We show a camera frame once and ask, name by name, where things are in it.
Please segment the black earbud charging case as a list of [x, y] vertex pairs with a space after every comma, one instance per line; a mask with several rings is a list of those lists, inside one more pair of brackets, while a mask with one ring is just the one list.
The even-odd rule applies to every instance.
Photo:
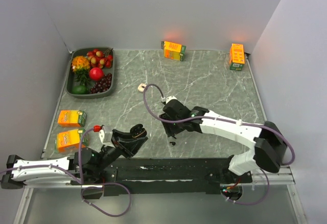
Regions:
[[130, 129], [130, 137], [135, 138], [142, 138], [147, 136], [147, 131], [143, 127], [143, 124], [136, 124]]

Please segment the beige earbud charging case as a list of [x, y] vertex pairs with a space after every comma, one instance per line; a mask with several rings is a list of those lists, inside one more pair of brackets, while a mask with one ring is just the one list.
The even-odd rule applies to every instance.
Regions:
[[146, 87], [147, 87], [147, 85], [146, 85], [145, 83], [141, 83], [141, 84], [138, 86], [137, 90], [138, 90], [140, 93], [143, 93], [143, 92], [145, 91]]

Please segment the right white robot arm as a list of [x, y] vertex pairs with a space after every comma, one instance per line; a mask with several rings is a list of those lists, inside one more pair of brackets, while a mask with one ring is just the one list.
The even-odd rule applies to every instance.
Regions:
[[177, 99], [166, 102], [159, 116], [169, 137], [188, 131], [220, 136], [248, 148], [242, 154], [233, 155], [223, 169], [228, 182], [235, 182], [248, 171], [263, 169], [278, 173], [283, 164], [287, 144], [278, 136], [279, 130], [272, 122], [264, 124], [243, 123], [195, 106], [188, 109]]

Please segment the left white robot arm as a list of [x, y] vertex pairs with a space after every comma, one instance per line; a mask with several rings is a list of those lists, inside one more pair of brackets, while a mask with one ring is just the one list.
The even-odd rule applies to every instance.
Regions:
[[[82, 145], [90, 132], [100, 135], [103, 145], [99, 152]], [[73, 156], [28, 161], [15, 154], [10, 155], [6, 170], [1, 172], [1, 188], [21, 189], [30, 184], [64, 180], [77, 185], [101, 183], [107, 167], [121, 156], [127, 159], [134, 157], [147, 140], [147, 131], [141, 124], [132, 127], [129, 132], [96, 125], [82, 133], [78, 151]]]

